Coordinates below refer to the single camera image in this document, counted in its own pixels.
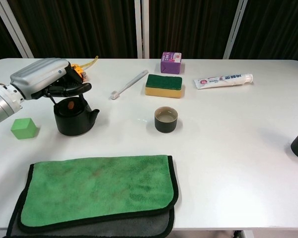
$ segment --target toothpaste cap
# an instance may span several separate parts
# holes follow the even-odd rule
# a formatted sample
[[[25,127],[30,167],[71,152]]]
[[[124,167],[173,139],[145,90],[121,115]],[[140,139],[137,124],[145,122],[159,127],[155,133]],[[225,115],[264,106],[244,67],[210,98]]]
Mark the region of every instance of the toothpaste cap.
[[[253,74],[247,73],[245,74],[245,83],[251,83],[253,82]]]

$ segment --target teapot spout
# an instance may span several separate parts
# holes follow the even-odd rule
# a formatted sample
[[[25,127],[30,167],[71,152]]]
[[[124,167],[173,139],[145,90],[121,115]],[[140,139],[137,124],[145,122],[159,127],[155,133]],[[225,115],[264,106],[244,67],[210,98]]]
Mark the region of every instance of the teapot spout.
[[[95,109],[95,110],[93,110],[93,111],[90,112],[90,114],[89,114],[89,122],[91,124],[94,124],[95,123],[95,120],[96,120],[96,117],[97,117],[98,113],[99,113],[99,109]]]

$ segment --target sponge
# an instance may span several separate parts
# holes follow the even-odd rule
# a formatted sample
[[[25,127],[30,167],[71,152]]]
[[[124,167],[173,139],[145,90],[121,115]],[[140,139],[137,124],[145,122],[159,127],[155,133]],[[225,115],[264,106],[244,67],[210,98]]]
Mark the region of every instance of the sponge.
[[[182,78],[149,74],[145,94],[150,96],[181,98]]]
[[[12,133],[17,139],[33,138],[37,127],[31,118],[16,119],[11,127]]]

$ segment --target yellow sponge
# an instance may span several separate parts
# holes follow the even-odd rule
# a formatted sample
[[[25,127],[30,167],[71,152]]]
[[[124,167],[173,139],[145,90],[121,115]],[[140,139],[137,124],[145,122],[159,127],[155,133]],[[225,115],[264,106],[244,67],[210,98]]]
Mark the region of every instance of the yellow sponge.
[[[150,96],[181,98],[182,78],[149,74],[145,94]]]

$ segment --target black teapot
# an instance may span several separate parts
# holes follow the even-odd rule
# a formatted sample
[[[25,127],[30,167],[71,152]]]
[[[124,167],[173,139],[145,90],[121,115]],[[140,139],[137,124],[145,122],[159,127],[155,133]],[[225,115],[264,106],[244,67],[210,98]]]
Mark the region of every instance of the black teapot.
[[[69,136],[82,135],[95,124],[98,109],[91,110],[83,95],[65,98],[54,105],[56,125],[60,133]]]

